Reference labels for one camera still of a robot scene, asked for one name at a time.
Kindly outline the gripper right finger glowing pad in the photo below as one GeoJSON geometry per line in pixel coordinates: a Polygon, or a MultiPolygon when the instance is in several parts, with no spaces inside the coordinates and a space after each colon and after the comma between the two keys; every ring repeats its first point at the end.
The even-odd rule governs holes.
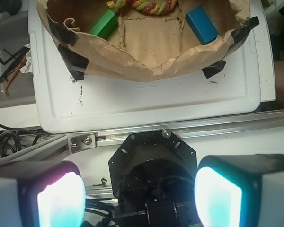
{"type": "Polygon", "coordinates": [[[284,154],[205,156],[194,193],[205,227],[284,227],[284,154]]]}

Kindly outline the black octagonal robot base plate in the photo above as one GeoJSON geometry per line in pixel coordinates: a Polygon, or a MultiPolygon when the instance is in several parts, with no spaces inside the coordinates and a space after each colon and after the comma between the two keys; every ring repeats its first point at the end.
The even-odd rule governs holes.
{"type": "Polygon", "coordinates": [[[196,151],[168,130],[132,133],[110,158],[115,221],[121,227],[190,227],[196,151]]]}

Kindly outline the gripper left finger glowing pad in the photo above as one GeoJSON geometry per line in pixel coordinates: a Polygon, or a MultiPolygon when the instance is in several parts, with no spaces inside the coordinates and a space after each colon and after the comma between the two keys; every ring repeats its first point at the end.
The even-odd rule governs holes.
{"type": "Polygon", "coordinates": [[[0,161],[0,227],[79,227],[85,198],[71,161],[0,161]]]}

